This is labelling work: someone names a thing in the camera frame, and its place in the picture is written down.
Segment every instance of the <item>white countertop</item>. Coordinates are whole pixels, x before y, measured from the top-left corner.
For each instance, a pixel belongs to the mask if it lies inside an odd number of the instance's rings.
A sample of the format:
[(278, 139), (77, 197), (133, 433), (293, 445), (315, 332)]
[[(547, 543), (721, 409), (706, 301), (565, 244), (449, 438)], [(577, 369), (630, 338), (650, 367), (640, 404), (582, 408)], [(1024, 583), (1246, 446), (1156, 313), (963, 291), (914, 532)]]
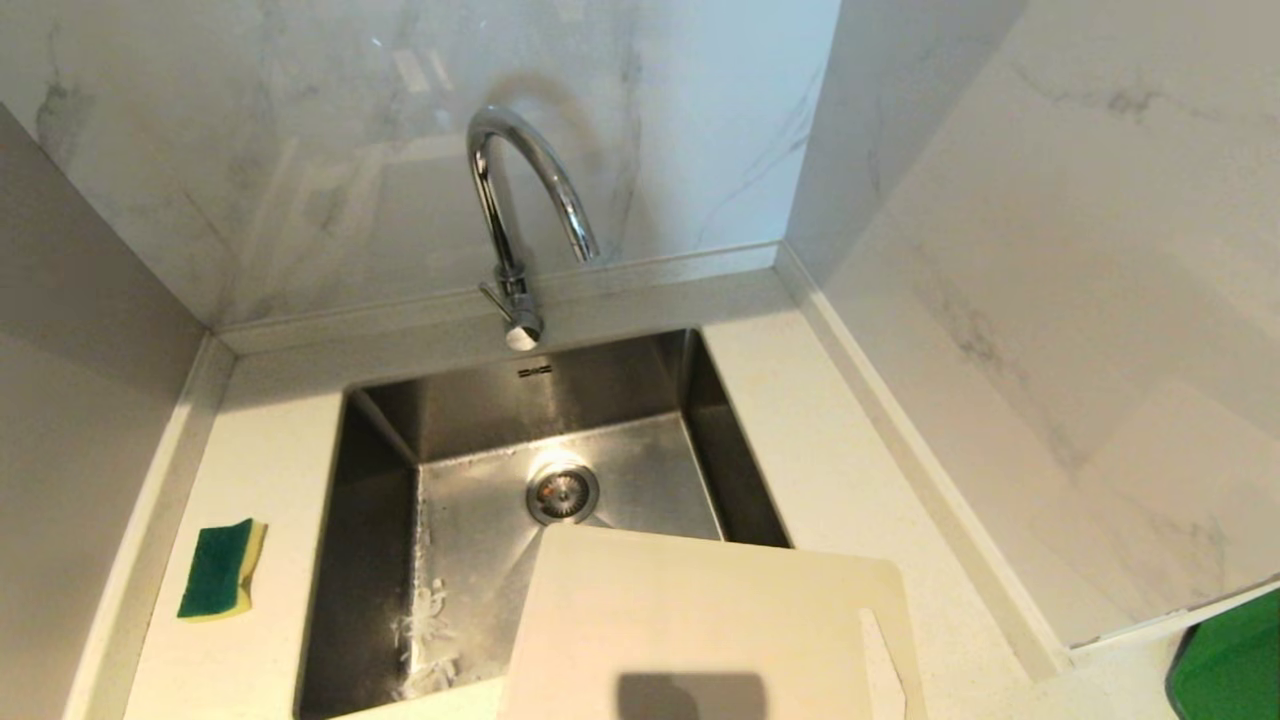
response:
[[(977, 591), (771, 270), (544, 309), (543, 347), (681, 327), (703, 334), (797, 548), (882, 557), (904, 575), (931, 717), (1174, 719), (1174, 641), (1110, 648), (1032, 683)], [(127, 717), (292, 717), (343, 391), (509, 356), (494, 318), (242, 357), (191, 491)], [(252, 611), (174, 619), (200, 528), (268, 524)], [(362, 717), (490, 720), (502, 680)]]

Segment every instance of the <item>marble backsplash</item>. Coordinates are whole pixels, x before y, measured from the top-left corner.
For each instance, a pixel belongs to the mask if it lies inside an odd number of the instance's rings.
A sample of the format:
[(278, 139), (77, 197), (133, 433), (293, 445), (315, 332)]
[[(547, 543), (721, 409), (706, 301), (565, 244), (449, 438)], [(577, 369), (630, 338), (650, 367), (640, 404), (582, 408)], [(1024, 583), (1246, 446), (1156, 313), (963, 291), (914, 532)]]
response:
[[(782, 237), (838, 0), (10, 0), (0, 102), (206, 324), (472, 287), (463, 131), (557, 147), (602, 265)], [(507, 167), (535, 274), (573, 266)]]
[[(788, 242), (1068, 644), (1280, 571), (1270, 20), (1032, 0), (972, 83), (860, 113), (837, 31)], [(940, 105), (887, 179), (833, 129)]]

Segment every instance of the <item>chrome faucet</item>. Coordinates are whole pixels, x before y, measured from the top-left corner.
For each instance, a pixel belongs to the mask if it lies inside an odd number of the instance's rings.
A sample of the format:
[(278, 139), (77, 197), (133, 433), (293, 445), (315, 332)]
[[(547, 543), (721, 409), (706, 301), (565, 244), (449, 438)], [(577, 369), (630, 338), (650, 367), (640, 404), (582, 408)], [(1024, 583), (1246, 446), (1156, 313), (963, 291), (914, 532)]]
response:
[(502, 220), (498, 199), (493, 193), (493, 182), (489, 179), (489, 141), (494, 137), (515, 145), (534, 167), (534, 172), (541, 178), (543, 186), (556, 204), (556, 211), (559, 214), (561, 224), (564, 225), (564, 232), (568, 233), (577, 260), (586, 263), (595, 258), (599, 250), (595, 246), (591, 225), (586, 222), (582, 201), (579, 200), (564, 167), (547, 140), (524, 118), (506, 108), (489, 105), (477, 110), (467, 126), (467, 155), (471, 158), (471, 178), (476, 183), (476, 193), (480, 195), (480, 206), (484, 209), (484, 219), (493, 238), (493, 250), (498, 254), (498, 265), (493, 270), (498, 290), (480, 283), (480, 292), (493, 301), (506, 318), (507, 346), (526, 351), (532, 350), (541, 338), (543, 319), (538, 315), (534, 296), (525, 282), (525, 265), (516, 258), (511, 246), (511, 234)]

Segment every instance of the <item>stainless steel sink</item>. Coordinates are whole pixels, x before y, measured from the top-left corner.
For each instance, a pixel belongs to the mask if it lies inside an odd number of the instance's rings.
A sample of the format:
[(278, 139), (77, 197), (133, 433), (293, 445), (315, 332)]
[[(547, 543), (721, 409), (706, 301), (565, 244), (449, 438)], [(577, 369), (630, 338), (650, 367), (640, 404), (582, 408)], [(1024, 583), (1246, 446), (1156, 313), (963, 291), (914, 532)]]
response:
[(562, 521), (790, 547), (696, 331), (352, 391), (300, 717), (503, 675)]

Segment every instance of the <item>sponge scrubber side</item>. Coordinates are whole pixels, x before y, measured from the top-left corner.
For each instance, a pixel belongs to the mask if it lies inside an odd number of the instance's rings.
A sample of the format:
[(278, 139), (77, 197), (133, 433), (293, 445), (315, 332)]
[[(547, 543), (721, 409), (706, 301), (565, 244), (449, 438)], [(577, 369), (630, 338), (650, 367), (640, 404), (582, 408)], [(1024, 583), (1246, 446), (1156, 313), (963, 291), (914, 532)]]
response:
[(248, 610), (248, 580), (265, 533), (266, 525), (253, 519), (200, 530), (178, 618), (204, 623)]

